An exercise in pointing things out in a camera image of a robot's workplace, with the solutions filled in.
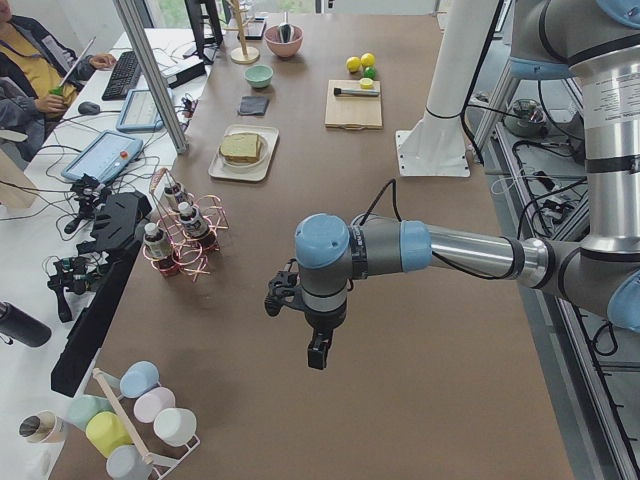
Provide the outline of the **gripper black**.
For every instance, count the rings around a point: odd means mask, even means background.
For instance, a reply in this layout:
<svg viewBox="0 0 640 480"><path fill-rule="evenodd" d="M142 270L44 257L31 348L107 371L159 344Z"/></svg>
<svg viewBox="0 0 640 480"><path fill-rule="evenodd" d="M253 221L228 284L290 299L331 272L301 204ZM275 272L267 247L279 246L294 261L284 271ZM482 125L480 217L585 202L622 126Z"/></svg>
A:
<svg viewBox="0 0 640 480"><path fill-rule="evenodd" d="M300 273L293 271L296 259L289 259L268 283L264 300L266 313L277 316L283 307L303 312L313 334L307 347L308 366L324 370L327 366L333 331L346 318L347 287L331 297L315 297L304 290Z"/></svg>

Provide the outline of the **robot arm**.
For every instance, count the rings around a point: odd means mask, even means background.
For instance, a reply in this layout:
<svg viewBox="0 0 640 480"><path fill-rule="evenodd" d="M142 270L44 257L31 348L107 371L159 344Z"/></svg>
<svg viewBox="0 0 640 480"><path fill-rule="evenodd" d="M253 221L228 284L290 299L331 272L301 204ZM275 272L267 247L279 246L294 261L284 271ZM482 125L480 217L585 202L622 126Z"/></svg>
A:
<svg viewBox="0 0 640 480"><path fill-rule="evenodd" d="M579 241L453 230L368 210L351 221L303 219L295 254L268 283L266 312L300 311L311 368L327 365L357 280L449 268L513 280L627 330L639 327L639 5L635 1L519 1L511 67L523 79L578 79L589 230Z"/></svg>

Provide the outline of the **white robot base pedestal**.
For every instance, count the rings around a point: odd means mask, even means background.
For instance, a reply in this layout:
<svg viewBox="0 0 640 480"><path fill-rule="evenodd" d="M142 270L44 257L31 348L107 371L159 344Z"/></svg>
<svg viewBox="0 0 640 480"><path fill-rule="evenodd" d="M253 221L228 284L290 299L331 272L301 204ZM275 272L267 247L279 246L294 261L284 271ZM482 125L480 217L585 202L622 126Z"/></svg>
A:
<svg viewBox="0 0 640 480"><path fill-rule="evenodd" d="M402 176L470 175L461 121L502 5L499 0L452 4L423 117L412 129L396 132L396 155Z"/></svg>

